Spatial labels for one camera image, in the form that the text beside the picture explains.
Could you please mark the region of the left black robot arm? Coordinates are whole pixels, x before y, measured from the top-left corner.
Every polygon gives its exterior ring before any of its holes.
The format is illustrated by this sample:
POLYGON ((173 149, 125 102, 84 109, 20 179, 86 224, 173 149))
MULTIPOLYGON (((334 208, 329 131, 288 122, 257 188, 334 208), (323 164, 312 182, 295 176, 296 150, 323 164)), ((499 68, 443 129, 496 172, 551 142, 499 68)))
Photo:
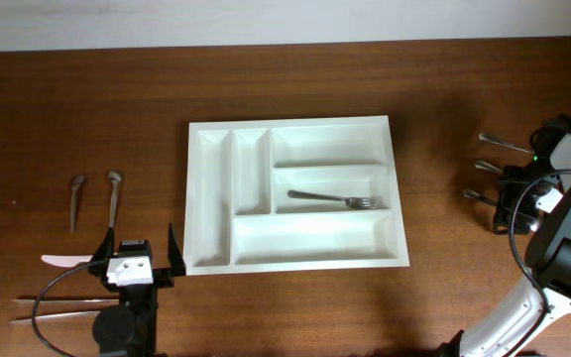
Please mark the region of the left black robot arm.
POLYGON ((151 243, 123 241, 114 246, 115 232, 109 228, 90 259, 88 273, 118 295, 118 302, 101 309, 92 325, 92 336, 101 356, 154 356, 157 341, 158 290, 174 286, 186 274, 185 261, 168 228, 169 265, 153 267, 151 243))

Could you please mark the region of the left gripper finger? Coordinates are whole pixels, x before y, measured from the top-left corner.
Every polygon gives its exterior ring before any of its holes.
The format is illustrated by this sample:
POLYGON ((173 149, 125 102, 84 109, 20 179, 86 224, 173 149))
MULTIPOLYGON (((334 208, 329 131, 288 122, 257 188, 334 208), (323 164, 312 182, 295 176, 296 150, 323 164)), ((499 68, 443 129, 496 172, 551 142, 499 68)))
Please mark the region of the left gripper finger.
POLYGON ((114 254, 114 228, 109 227, 106 231, 103 241, 92 255, 91 262, 103 261, 110 259, 114 254))
POLYGON ((175 238, 173 225, 170 223, 168 227, 168 260, 170 270, 174 276, 186 275, 186 264, 179 249, 179 245, 175 238))

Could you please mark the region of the steel spoon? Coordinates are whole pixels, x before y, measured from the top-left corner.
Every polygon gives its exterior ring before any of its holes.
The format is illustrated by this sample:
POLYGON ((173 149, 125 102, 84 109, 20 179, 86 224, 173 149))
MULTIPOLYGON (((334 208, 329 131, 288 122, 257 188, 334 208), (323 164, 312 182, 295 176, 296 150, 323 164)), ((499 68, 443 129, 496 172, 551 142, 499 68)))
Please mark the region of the steel spoon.
POLYGON ((480 202, 483 202, 483 203, 486 203, 486 204, 489 204, 492 206, 498 205, 498 203, 496 201, 484 196, 483 194, 477 192, 474 189, 470 189, 470 188, 464 189, 463 195, 467 198, 471 198, 471 199, 474 199, 474 200, 477 200, 477 201, 480 201, 480 202))
POLYGON ((496 175, 501 175, 503 173, 503 170, 501 168, 498 168, 497 166, 492 165, 492 164, 490 164, 486 161, 483 161, 483 160, 476 161, 474 163, 474 166, 477 169, 488 171, 488 172, 491 172, 491 173, 496 174, 496 175))

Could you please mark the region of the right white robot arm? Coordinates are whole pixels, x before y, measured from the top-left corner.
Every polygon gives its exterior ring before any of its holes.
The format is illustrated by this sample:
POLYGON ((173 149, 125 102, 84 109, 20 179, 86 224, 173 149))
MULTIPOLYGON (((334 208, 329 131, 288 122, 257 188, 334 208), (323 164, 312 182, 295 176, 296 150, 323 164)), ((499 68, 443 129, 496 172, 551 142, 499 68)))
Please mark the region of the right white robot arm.
POLYGON ((524 167, 476 162, 498 175, 497 199, 464 192, 495 208, 493 232, 508 236, 522 277, 484 320, 442 343, 438 356, 515 356, 571 313, 571 117, 544 121, 527 152, 532 160, 524 167))

